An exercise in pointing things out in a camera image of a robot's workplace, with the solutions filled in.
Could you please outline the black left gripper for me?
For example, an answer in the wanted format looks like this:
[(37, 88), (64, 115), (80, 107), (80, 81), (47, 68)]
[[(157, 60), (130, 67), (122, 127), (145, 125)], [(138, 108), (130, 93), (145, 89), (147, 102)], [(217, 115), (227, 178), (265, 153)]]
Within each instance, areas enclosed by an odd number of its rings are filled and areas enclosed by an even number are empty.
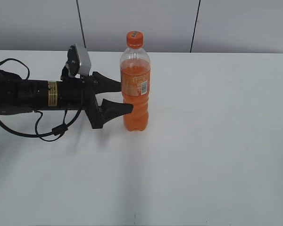
[(101, 129), (105, 123), (133, 111), (132, 104), (107, 99), (102, 100), (101, 106), (98, 105), (97, 94), (120, 91), (121, 82), (93, 72), (82, 79), (58, 82), (58, 107), (61, 110), (83, 110), (92, 128)]

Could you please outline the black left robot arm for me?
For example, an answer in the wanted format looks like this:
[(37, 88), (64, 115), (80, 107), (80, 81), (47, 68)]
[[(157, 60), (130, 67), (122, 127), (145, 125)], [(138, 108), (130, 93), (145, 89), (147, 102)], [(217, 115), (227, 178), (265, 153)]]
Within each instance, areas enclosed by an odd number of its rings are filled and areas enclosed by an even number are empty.
[(103, 99), (96, 95), (119, 92), (121, 83), (98, 72), (64, 81), (25, 80), (17, 74), (0, 70), (0, 115), (33, 111), (83, 110), (93, 129), (101, 129), (108, 121), (132, 112), (133, 105)]

